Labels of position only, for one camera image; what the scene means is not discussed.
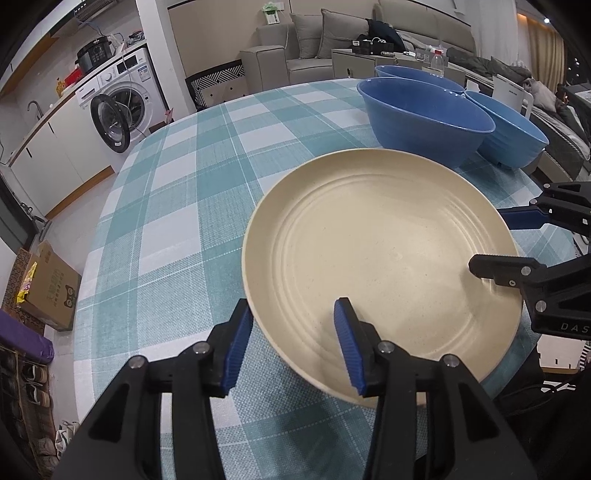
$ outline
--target plate rim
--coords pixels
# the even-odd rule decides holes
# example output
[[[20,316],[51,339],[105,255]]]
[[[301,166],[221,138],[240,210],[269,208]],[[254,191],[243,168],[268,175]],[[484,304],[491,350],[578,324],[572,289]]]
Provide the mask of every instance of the plate rim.
[[[363,407],[370,407],[370,408],[375,408],[377,405],[376,399],[375,398],[364,398],[361,396],[357,396],[355,398],[353,397],[348,397],[347,395],[344,395],[326,385],[324,385],[322,382],[316,380],[315,378],[311,377],[308,373],[306,373],[303,369],[301,369],[300,367],[298,367],[290,358],[288,355],[285,354],[285,352],[275,343],[275,341],[273,340],[273,338],[271,337],[271,335],[269,335],[267,329],[265,328],[265,326],[258,320],[258,314],[256,311],[255,306],[253,305],[253,302],[250,301],[251,298],[251,292],[250,289],[248,287],[248,280],[246,278],[246,268],[245,268],[245,257],[246,257],[246,243],[248,241],[248,236],[251,230],[251,226],[252,226],[252,221],[255,218],[255,215],[257,213],[257,211],[259,210],[259,207],[262,205],[263,201],[267,198],[267,196],[276,188],[279,188],[280,185],[285,181],[285,179],[293,172],[295,172],[296,170],[303,168],[304,166],[316,161],[316,160],[321,160],[322,158],[325,157],[330,157],[332,155],[335,154],[340,154],[342,152],[352,152],[352,151],[359,151],[359,152],[363,152],[363,151],[392,151],[395,152],[397,154],[403,154],[403,155],[409,155],[412,157],[415,157],[416,159],[419,160],[426,160],[427,162],[431,163],[433,166],[435,166],[436,168],[439,169],[443,169],[443,170],[447,170],[448,172],[451,172],[454,176],[458,177],[461,181],[467,183],[471,188],[473,188],[478,195],[482,196],[486,202],[488,202],[488,204],[494,209],[497,217],[499,218],[499,220],[502,222],[503,225],[506,226],[505,221],[503,220],[501,214],[497,211],[496,207],[492,204],[492,202],[475,186],[473,185],[471,182],[469,182],[468,180],[466,180],[464,177],[462,177],[459,173],[457,173],[456,171],[452,170],[451,168],[448,168],[444,165],[441,165],[438,162],[435,162],[434,160],[431,160],[429,158],[425,158],[425,157],[421,157],[420,155],[416,155],[410,152],[405,152],[402,150],[393,150],[391,148],[347,148],[345,150],[336,150],[334,152],[329,152],[329,153],[325,153],[323,155],[319,155],[318,157],[314,157],[310,160],[305,161],[304,163],[298,165],[296,168],[292,169],[290,172],[288,172],[286,175],[283,176],[283,178],[281,178],[279,181],[277,181],[262,197],[261,200],[259,200],[259,202],[256,204],[255,209],[252,211],[250,220],[248,221],[248,225],[246,226],[246,231],[244,233],[244,237],[242,239],[242,252],[241,252],[241,273],[242,273],[242,284],[244,287],[244,293],[246,294],[246,300],[248,302],[248,306],[251,309],[251,312],[253,314],[254,319],[256,320],[257,325],[259,326],[259,328],[262,330],[263,334],[265,335],[265,339],[271,344],[271,346],[273,347],[273,350],[276,351],[276,353],[279,355],[279,357],[292,369],[294,370],[300,377],[302,377],[304,380],[306,380],[308,383],[312,384],[314,387],[318,388],[320,391],[328,394],[328,395],[332,395],[340,400],[346,401],[348,403],[353,403],[356,405],[360,405]],[[511,235],[511,231],[509,230],[508,227],[507,231],[509,232],[509,235],[512,239],[512,245],[513,245],[513,249],[515,250],[515,256],[520,256],[519,255],[519,251],[517,248],[517,245],[515,243],[515,239],[513,237],[513,235]],[[523,308],[523,299],[521,299],[521,309]],[[503,360],[503,358],[505,357],[506,353],[509,351],[509,348],[511,347],[511,344],[513,343],[513,340],[515,339],[515,335],[517,334],[517,330],[519,328],[519,323],[521,321],[521,314],[519,314],[519,317],[517,318],[517,321],[515,322],[515,329],[512,333],[512,340],[509,342],[509,344],[507,345],[505,351],[503,352],[503,355],[501,356],[500,360],[492,366],[492,368],[490,369],[489,372],[486,373],[486,375],[484,375],[484,377],[482,378],[482,380],[480,380],[480,382],[482,382],[485,378],[487,378],[496,367],[498,367],[498,365],[501,363],[501,361]]]

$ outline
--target range hood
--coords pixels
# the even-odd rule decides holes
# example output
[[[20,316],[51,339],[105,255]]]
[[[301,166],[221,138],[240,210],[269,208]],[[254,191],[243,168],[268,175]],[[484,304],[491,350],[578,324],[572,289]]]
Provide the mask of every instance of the range hood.
[[[90,22],[109,8],[114,7],[120,0],[85,0],[69,12],[50,31],[53,38],[69,37],[83,27],[84,22]]]

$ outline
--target washing machine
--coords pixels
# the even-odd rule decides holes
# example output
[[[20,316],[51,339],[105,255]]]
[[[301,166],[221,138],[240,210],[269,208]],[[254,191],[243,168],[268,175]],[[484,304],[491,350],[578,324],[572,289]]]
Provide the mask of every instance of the washing machine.
[[[165,120],[167,109],[146,47],[97,72],[76,96],[97,134],[119,155],[126,156]]]

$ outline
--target faucet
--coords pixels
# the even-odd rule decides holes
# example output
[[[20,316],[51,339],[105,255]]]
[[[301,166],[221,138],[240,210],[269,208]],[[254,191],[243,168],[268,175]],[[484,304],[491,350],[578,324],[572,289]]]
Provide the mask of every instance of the faucet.
[[[41,117],[43,116],[43,112],[41,112],[41,107],[39,106],[39,104],[35,101],[35,100],[31,100],[29,102],[29,104],[27,105],[27,112],[31,111],[31,104],[34,103],[37,107],[37,120],[41,120]]]

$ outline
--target white cabinet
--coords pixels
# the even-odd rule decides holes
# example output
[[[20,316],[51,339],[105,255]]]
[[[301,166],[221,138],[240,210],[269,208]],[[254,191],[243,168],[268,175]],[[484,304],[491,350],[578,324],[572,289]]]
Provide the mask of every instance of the white cabinet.
[[[11,168],[43,215],[83,183],[48,123],[29,140]]]
[[[75,96],[61,105],[48,123],[82,182],[111,164],[112,151],[96,131],[90,112],[80,108]]]

